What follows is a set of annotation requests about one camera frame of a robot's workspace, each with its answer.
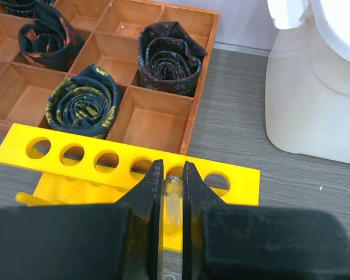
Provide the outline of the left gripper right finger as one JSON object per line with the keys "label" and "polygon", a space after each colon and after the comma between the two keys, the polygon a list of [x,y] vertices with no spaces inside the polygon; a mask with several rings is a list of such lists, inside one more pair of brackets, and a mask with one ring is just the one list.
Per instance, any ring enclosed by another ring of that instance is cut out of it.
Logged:
{"label": "left gripper right finger", "polygon": [[332,214],[230,205],[183,168],[183,279],[350,279],[350,239]]}

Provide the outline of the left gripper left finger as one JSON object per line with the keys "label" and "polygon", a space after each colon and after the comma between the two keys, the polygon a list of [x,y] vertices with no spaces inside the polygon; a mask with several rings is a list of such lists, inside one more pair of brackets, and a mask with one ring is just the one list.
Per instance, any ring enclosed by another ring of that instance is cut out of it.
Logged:
{"label": "left gripper left finger", "polygon": [[0,209],[0,279],[159,279],[163,161],[112,204]]}

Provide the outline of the clear test tube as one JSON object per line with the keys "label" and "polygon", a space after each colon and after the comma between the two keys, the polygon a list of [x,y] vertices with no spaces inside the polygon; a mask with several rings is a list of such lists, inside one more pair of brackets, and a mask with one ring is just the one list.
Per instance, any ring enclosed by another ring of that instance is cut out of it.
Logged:
{"label": "clear test tube", "polygon": [[164,191],[164,247],[181,252],[183,241],[183,181],[169,175],[163,183]]}

